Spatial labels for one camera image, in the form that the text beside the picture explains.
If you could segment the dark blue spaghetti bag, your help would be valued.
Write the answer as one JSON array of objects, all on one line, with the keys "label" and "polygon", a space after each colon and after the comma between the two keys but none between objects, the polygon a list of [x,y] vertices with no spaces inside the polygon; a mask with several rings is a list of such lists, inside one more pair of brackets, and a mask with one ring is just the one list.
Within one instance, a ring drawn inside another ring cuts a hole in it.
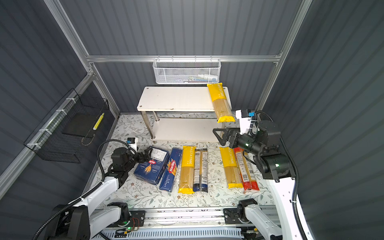
[{"label": "dark blue spaghetti bag", "polygon": [[195,151],[194,192],[208,192],[208,150]]}]

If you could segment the floral patterned table mat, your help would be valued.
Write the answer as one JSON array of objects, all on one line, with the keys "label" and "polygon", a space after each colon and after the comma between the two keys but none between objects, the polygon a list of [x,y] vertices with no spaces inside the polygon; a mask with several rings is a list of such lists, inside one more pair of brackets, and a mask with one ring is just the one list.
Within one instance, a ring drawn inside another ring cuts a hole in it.
[{"label": "floral patterned table mat", "polygon": [[[210,114],[159,114],[159,117],[212,117]],[[150,134],[148,133],[145,122],[141,114],[124,114],[120,115],[117,124],[113,127],[112,139],[126,141],[127,137],[136,137],[139,151],[153,145]],[[238,201],[249,198],[255,199],[260,205],[275,205],[272,193],[269,191],[261,173],[256,166],[252,166],[257,178],[259,191],[247,190],[244,188],[228,189],[226,175],[223,167],[222,157],[220,153],[221,145],[219,143],[210,142],[177,142],[162,141],[154,144],[157,148],[161,148],[171,152],[173,148],[182,149],[183,146],[195,146],[197,150],[207,149],[209,157],[208,166],[208,193],[197,192],[194,194],[182,194],[179,191],[180,169],[178,169],[174,185],[171,192],[162,191],[159,186],[148,184],[137,179],[133,173],[137,165],[129,173],[125,184],[116,192],[112,193],[99,206],[103,208],[110,202],[126,202],[131,209],[147,209],[147,208],[187,208],[187,207],[231,207],[238,204]],[[107,145],[106,152],[102,158],[102,165],[105,170],[112,164],[111,154],[122,144],[112,142]]]}]

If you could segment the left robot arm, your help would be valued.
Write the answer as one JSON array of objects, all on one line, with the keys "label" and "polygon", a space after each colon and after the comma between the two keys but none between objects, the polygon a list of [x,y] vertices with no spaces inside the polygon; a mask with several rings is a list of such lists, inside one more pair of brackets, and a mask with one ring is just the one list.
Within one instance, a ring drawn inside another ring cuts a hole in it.
[{"label": "left robot arm", "polygon": [[121,188],[129,176],[129,171],[137,163],[147,163],[151,159],[153,148],[148,147],[143,153],[136,153],[132,148],[117,148],[111,158],[112,164],[104,179],[77,200],[58,205],[46,223],[35,233],[34,239],[44,232],[46,240],[90,240],[100,235],[113,224],[120,228],[128,227],[135,221],[127,204],[113,202],[103,210],[97,207],[112,193]]}]

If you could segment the tubes in white basket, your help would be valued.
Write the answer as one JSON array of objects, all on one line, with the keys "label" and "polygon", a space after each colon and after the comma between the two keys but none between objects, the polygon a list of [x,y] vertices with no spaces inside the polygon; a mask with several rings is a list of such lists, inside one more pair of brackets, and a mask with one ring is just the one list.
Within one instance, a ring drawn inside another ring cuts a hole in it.
[{"label": "tubes in white basket", "polygon": [[202,74],[192,77],[186,77],[183,79],[178,79],[179,83],[192,83],[192,84],[216,84],[219,82],[219,76],[210,75],[210,74]]}]

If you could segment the yellow Pastatime spaghetti bag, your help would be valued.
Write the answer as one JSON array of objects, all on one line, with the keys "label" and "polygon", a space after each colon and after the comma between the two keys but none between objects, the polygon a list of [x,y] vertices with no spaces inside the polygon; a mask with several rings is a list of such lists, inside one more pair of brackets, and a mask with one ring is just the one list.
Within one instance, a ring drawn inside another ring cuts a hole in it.
[{"label": "yellow Pastatime spaghetti bag", "polygon": [[229,147],[220,148],[223,167],[226,175],[228,188],[242,188],[243,182],[238,168],[235,152]]},{"label": "yellow Pastatime spaghetti bag", "polygon": [[231,107],[224,92],[223,84],[207,84],[218,123],[235,122]]}]

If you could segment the white two-tier shelf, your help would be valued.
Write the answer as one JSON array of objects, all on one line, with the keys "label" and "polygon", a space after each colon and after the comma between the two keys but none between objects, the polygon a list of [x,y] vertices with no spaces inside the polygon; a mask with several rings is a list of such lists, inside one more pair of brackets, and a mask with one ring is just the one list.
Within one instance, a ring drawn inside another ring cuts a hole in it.
[{"label": "white two-tier shelf", "polygon": [[215,128],[223,128],[212,117],[162,117],[158,114],[210,114],[214,106],[208,87],[145,87],[137,110],[153,142],[217,142]]}]

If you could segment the yellow marker in basket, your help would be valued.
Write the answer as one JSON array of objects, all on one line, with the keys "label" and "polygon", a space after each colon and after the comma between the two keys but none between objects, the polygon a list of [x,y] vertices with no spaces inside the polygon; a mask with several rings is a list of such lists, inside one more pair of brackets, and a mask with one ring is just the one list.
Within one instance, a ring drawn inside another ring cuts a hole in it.
[{"label": "yellow marker in basket", "polygon": [[105,115],[105,113],[102,113],[102,114],[99,116],[98,120],[96,121],[96,123],[95,123],[94,126],[93,126],[93,131],[96,131],[96,130],[98,129],[99,125],[101,124],[101,122],[102,122],[102,120],[103,120],[103,118],[104,118],[104,115]]}]

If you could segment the red spaghetti bag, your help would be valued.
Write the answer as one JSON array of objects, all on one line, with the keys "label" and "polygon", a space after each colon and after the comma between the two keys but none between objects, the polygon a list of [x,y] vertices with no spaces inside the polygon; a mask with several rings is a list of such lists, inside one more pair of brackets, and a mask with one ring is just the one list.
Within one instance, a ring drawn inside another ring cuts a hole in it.
[{"label": "red spaghetti bag", "polygon": [[255,190],[259,191],[256,175],[253,171],[252,164],[246,159],[248,156],[241,148],[234,149],[238,167],[241,173],[242,183],[245,191]]}]

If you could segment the yellow spaghetti bag centre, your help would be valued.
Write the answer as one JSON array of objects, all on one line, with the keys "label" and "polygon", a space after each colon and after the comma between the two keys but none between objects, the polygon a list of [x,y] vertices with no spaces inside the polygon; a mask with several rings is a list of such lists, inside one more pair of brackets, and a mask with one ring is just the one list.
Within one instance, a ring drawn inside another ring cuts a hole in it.
[{"label": "yellow spaghetti bag centre", "polygon": [[179,193],[193,194],[196,147],[183,146]]}]

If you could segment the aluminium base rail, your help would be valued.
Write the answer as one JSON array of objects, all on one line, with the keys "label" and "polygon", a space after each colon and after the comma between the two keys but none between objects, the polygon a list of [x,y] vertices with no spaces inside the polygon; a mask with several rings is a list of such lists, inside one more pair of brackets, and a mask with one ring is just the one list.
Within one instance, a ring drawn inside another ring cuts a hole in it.
[{"label": "aluminium base rail", "polygon": [[286,221],[275,206],[251,205],[241,218],[236,207],[134,209],[128,227],[108,227],[110,240],[264,240],[289,239]]}]

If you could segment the aluminium frame profile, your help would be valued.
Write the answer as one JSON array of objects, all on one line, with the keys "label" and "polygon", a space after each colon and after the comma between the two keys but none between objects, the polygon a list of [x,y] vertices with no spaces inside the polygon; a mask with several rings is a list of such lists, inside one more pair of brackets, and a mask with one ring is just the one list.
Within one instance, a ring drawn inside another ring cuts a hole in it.
[{"label": "aluminium frame profile", "polygon": [[26,140],[65,96],[93,85],[133,112],[156,63],[276,64],[263,107],[312,1],[1,1],[1,196],[34,158]]}]

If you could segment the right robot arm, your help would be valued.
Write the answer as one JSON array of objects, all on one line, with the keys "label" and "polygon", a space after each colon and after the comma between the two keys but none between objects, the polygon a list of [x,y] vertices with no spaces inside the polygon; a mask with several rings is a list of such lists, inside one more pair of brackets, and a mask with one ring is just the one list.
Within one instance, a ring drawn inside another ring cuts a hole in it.
[{"label": "right robot arm", "polygon": [[298,197],[299,173],[288,152],[278,125],[271,120],[257,121],[256,132],[241,133],[239,128],[213,129],[219,143],[239,147],[251,154],[275,200],[280,224],[275,224],[255,200],[238,204],[239,218],[252,223],[266,240],[312,240],[310,228]]}]

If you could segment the slim blue Barilla spaghetti box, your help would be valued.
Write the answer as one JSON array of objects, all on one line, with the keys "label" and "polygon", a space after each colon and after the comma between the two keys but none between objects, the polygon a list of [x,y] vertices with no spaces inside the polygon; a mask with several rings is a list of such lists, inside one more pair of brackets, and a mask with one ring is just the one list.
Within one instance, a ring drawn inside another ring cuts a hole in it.
[{"label": "slim blue Barilla spaghetti box", "polygon": [[183,155],[182,149],[178,149],[178,148],[172,149],[171,155],[167,163],[167,167],[164,172],[164,176],[159,186],[160,190],[167,191],[167,192],[172,191],[178,166],[179,166],[180,160],[182,159],[182,155]]}]

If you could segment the large blue Barilla box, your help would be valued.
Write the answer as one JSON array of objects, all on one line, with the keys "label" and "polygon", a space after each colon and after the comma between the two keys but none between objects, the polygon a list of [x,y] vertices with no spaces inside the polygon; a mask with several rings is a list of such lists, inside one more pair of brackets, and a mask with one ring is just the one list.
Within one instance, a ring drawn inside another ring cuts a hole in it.
[{"label": "large blue Barilla box", "polygon": [[134,176],[151,185],[157,185],[164,174],[169,157],[168,151],[153,147],[151,160],[138,164]]}]

